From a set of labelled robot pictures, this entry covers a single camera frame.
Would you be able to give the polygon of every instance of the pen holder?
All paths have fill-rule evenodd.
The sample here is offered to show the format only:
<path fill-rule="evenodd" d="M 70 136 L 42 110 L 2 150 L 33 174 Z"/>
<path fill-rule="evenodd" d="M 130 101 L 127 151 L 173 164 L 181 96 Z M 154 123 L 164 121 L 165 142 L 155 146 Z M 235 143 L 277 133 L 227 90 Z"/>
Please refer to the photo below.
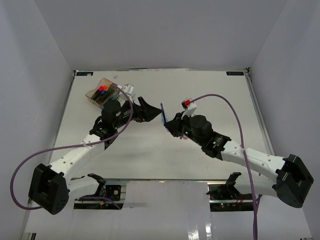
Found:
<path fill-rule="evenodd" d="M 90 103 L 96 105 L 97 107 L 103 109 L 104 104 L 110 98 L 115 98 L 119 96 L 119 91 L 115 88 L 110 87 L 113 84 L 112 81 L 102 78 L 95 89 L 88 91 L 85 96 L 89 100 Z"/>

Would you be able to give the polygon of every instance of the gray wall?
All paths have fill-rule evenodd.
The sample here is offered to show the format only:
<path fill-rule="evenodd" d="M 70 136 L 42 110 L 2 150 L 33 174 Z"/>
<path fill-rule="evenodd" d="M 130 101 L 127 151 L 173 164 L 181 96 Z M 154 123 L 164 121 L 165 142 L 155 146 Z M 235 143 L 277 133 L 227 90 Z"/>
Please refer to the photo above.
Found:
<path fill-rule="evenodd" d="M 15 240 L 26 211 L 13 203 L 9 182 L 27 156 L 52 146 L 72 71 L 33 0 L 0 1 L 0 238 Z M 15 193 L 28 201 L 32 159 L 18 174 Z"/>
<path fill-rule="evenodd" d="M 287 0 L 35 0 L 73 70 L 243 69 Z"/>
<path fill-rule="evenodd" d="M 296 154 L 314 177 L 303 210 L 320 240 L 320 2 L 287 2 L 252 66 L 276 154 Z"/>

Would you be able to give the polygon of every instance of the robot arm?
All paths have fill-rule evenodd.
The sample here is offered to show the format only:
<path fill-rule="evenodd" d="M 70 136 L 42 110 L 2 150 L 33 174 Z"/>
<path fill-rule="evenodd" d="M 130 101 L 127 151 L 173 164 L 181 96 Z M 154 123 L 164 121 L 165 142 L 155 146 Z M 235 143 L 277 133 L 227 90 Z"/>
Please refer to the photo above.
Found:
<path fill-rule="evenodd" d="M 161 110 L 150 106 L 142 97 L 138 97 L 140 105 L 132 103 L 132 120 L 143 123 L 150 122 L 161 113 Z M 33 172 L 29 189 L 29 198 L 46 209 L 51 214 L 59 213 L 67 204 L 69 198 L 77 199 L 83 196 L 105 195 L 105 180 L 93 173 L 82 178 L 72 177 L 94 156 L 106 150 L 116 138 L 98 144 L 115 135 L 130 117 L 130 104 L 118 100 L 108 100 L 104 105 L 93 128 L 81 142 L 83 147 L 76 147 L 62 158 L 49 165 L 39 164 Z"/>
<path fill-rule="evenodd" d="M 187 136 L 190 140 L 201 146 L 201 150 L 211 158 L 232 162 L 246 167 L 241 145 L 228 136 L 215 132 L 212 125 L 203 115 L 194 115 L 197 106 L 187 99 L 182 102 L 185 109 L 178 112 L 174 119 L 164 126 L 174 137 Z M 311 185 L 313 177 L 302 160 L 295 155 L 288 158 L 272 156 L 247 148 L 246 154 L 250 168 L 265 177 L 268 181 L 255 182 L 257 194 L 278 197 L 284 203 L 301 208 Z M 233 173 L 224 185 L 210 186 L 210 197 L 234 197 L 251 192 L 250 182 L 236 182 L 240 172 Z"/>

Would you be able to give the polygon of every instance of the red object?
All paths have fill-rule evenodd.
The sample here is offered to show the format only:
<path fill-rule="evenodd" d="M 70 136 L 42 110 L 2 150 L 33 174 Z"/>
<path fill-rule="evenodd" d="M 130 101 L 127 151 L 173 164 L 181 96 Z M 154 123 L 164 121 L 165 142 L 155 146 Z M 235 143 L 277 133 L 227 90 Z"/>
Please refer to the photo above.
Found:
<path fill-rule="evenodd" d="M 190 100 L 185 100 L 184 105 L 185 105 L 185 106 L 190 105 Z"/>

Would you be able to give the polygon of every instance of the black label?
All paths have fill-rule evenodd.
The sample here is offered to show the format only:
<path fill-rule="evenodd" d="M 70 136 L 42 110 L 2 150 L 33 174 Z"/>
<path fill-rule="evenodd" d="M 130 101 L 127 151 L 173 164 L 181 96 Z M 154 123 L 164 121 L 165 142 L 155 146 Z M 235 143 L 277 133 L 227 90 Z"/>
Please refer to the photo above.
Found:
<path fill-rule="evenodd" d="M 93 71 L 78 71 L 76 73 L 77 76 L 92 76 L 93 74 Z"/>
<path fill-rule="evenodd" d="M 227 71 L 228 76 L 243 76 L 245 75 L 243 71 Z"/>

